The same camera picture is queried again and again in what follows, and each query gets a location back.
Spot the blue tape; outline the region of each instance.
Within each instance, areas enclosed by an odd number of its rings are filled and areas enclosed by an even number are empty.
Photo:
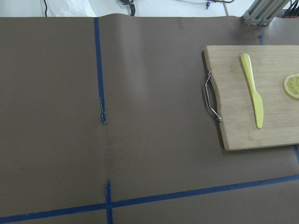
[[[258,36],[258,42],[260,45],[263,45],[263,35],[264,34]]]
[[[102,70],[102,58],[101,58],[101,46],[100,46],[100,28],[99,18],[93,19],[94,23],[94,38],[95,38],[95,51],[97,56],[97,69],[98,69],[98,85],[99,85],[99,97],[101,103],[101,118],[102,123],[106,123],[106,112],[105,112],[105,99],[104,99],[104,84],[103,84],[103,70]]]
[[[87,206],[74,207],[68,209],[58,209],[58,210],[42,211],[36,213],[16,215],[16,216],[0,217],[0,224],[13,223],[13,222],[19,222],[19,221],[25,221],[31,219],[38,219],[38,218],[64,216],[64,215],[77,214],[77,213],[88,212],[88,211],[98,211],[98,210],[104,210],[105,208],[106,208],[106,204],[102,203],[102,204],[87,205]]]
[[[298,150],[298,146],[294,145],[294,151],[295,151],[295,155],[297,157],[298,163],[299,163],[299,150]]]
[[[230,184],[230,185],[224,185],[224,186],[212,187],[212,188],[181,191],[177,193],[169,193],[169,194],[149,196],[149,197],[140,197],[135,199],[112,202],[112,207],[117,208],[117,207],[129,206],[134,204],[164,201],[164,200],[181,198],[181,197],[205,195],[205,194],[211,194],[211,193],[222,192],[222,191],[252,188],[252,187],[258,187],[258,186],[264,186],[264,185],[270,185],[270,184],[282,183],[288,181],[297,181],[297,180],[299,180],[299,175],[273,178],[265,181],[252,181],[252,182],[236,183],[236,184]]]
[[[113,224],[110,180],[107,182],[106,185],[106,214],[107,224]]]

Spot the metal handle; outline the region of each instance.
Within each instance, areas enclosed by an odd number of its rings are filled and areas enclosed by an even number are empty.
[[[217,121],[218,121],[219,123],[221,123],[221,122],[222,122],[222,117],[221,117],[219,114],[217,114],[217,112],[211,107],[211,104],[210,104],[210,98],[209,98],[209,93],[208,93],[208,91],[207,91],[207,82],[210,80],[211,76],[212,76],[211,71],[208,71],[207,79],[206,79],[206,84],[205,84],[206,101],[207,101],[207,105],[208,105],[208,107],[210,108],[210,110],[211,110],[211,111],[213,112],[213,114],[215,115]]]

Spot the lemon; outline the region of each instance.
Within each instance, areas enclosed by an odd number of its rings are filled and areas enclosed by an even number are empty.
[[[299,99],[299,73],[285,78],[284,90],[289,96]]]

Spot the yellow knife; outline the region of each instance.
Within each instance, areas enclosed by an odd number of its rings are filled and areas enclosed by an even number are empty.
[[[252,96],[254,114],[256,116],[256,126],[258,128],[262,128],[262,126],[263,126],[263,101],[262,101],[260,94],[258,94],[256,91],[250,57],[248,54],[243,53],[241,55],[241,60],[242,60],[242,64],[244,67],[245,74],[246,74],[246,78],[248,80],[250,93]]]

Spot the cutting board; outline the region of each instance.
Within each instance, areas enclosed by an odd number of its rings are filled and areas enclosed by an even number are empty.
[[[299,100],[283,89],[286,76],[299,73],[299,46],[207,46],[206,65],[222,116],[227,151],[299,144]],[[256,90],[263,100],[263,127],[256,127],[241,54],[251,58]]]

